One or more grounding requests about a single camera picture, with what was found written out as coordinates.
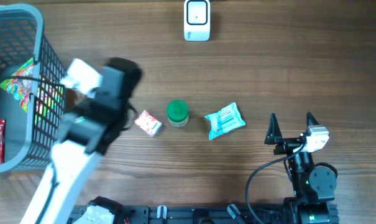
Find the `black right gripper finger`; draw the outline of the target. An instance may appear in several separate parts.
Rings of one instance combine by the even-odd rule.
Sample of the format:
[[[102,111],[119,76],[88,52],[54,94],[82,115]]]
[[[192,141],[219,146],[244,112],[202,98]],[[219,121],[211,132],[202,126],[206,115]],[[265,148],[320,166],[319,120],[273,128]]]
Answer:
[[[307,126],[319,125],[319,123],[314,118],[314,116],[311,112],[307,112],[307,114],[306,114],[306,125]]]
[[[278,125],[276,114],[272,113],[270,116],[269,127],[264,140],[264,144],[275,145],[281,143],[282,140],[283,137]]]

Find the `teal wet wipes pack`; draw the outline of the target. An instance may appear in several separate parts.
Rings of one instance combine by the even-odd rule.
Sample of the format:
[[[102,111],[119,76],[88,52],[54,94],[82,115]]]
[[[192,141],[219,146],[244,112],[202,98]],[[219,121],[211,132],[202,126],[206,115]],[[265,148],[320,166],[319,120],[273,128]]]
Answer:
[[[206,115],[205,118],[210,122],[211,126],[209,140],[246,125],[235,102],[216,113]]]

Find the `small red candy packet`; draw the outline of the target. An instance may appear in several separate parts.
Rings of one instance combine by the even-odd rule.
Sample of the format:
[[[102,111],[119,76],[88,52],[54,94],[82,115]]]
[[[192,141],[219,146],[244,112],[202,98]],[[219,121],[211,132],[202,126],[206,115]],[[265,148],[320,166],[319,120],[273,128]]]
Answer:
[[[162,127],[162,123],[146,110],[143,110],[134,122],[150,137],[154,137]]]

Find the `green lid jar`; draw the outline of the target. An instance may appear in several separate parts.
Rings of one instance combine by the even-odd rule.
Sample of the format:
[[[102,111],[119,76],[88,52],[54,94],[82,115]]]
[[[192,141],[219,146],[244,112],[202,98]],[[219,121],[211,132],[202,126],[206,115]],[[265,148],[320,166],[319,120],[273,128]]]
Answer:
[[[167,118],[169,123],[177,128],[188,122],[189,107],[183,100],[173,100],[167,106]]]

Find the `colourful Haribo candy bag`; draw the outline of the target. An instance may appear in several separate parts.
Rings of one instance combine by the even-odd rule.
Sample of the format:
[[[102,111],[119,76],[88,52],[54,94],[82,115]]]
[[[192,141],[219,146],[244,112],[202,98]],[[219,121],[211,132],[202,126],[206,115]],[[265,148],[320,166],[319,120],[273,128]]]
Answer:
[[[22,77],[33,77],[34,74],[34,61],[33,58],[29,59],[21,67],[14,72],[12,78],[4,80],[0,83],[0,87],[7,93],[11,94],[15,100],[19,101],[20,107],[27,112],[28,104],[30,101],[30,94],[32,93],[32,80],[22,79]]]

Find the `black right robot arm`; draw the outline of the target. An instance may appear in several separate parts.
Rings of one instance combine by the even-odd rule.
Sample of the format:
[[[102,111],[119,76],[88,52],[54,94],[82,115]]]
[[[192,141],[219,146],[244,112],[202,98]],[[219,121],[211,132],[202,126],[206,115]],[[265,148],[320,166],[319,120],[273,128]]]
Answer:
[[[276,115],[270,116],[264,143],[275,146],[275,155],[287,156],[283,163],[295,196],[286,198],[284,204],[292,223],[339,223],[337,207],[331,203],[337,170],[328,163],[313,161],[313,153],[323,149],[328,140],[328,129],[310,112],[306,114],[306,131],[297,138],[283,138]]]

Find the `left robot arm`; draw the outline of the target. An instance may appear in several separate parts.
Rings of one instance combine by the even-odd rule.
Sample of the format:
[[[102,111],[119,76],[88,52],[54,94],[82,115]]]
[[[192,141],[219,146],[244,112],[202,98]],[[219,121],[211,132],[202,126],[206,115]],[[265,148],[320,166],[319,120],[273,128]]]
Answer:
[[[101,71],[72,61],[60,85],[85,98],[62,116],[50,163],[22,223],[67,222],[111,143],[130,128],[129,99],[141,77],[139,65],[124,58],[109,58]]]

